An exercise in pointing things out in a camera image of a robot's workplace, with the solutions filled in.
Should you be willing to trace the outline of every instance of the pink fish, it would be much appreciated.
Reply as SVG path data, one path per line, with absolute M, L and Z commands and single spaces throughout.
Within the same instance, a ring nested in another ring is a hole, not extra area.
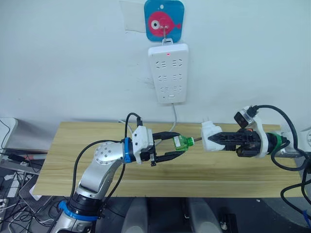
M 163 11 L 152 13 L 148 19 L 148 27 L 152 35 L 163 37 L 163 27 L 166 35 L 169 34 L 174 27 L 180 29 L 181 24 L 174 24 L 172 18 Z

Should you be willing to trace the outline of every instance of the electrical outlet socket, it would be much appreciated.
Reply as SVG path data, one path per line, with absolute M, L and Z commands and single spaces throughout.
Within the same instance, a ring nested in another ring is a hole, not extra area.
M 187 44 L 151 47 L 149 63 L 160 103 L 186 101 L 189 49 Z

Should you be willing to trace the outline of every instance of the white wall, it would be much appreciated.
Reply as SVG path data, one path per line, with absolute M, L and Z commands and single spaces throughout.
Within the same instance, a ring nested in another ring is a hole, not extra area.
M 190 71 L 187 102 L 176 107 L 180 122 L 233 123 L 240 108 L 265 103 L 299 128 L 310 125 L 309 0 L 183 3 Z M 0 116 L 20 120 L 10 146 L 49 148 L 61 121 L 117 120 L 132 111 L 172 121 L 150 80 L 154 45 L 124 30 L 117 0 L 0 1 Z M 269 110 L 260 116 L 283 122 Z

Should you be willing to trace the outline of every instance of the green bottle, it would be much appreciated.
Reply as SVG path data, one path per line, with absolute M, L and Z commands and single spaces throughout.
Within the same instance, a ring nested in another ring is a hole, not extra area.
M 173 138 L 175 149 L 187 151 L 189 147 L 194 145 L 193 137 L 185 137 L 183 135 L 175 136 Z

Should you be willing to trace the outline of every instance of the wooden board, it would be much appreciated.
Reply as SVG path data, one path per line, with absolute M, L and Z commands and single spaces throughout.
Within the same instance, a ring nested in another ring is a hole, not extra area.
M 168 130 L 171 124 L 145 124 L 153 132 Z M 225 132 L 235 132 L 238 125 L 220 125 Z M 265 125 L 265 131 L 279 129 Z M 201 124 L 177 124 L 175 132 L 199 137 Z M 63 122 L 56 133 L 44 163 L 34 194 L 68 196 L 71 190 L 74 161 L 89 143 L 101 139 L 120 140 L 124 125 L 120 123 Z M 96 146 L 85 152 L 78 165 L 77 182 L 90 164 Z M 157 154 L 173 150 L 173 141 L 166 140 L 157 146 Z M 279 159 L 287 166 L 295 166 L 293 159 Z M 112 186 L 119 177 L 117 171 Z M 276 167 L 269 156 L 263 159 L 239 158 L 235 152 L 205 152 L 202 142 L 182 156 L 150 167 L 126 165 L 122 182 L 115 196 L 148 197 L 279 197 L 282 188 L 299 183 L 298 172 Z M 288 192 L 288 197 L 301 196 L 299 189 Z

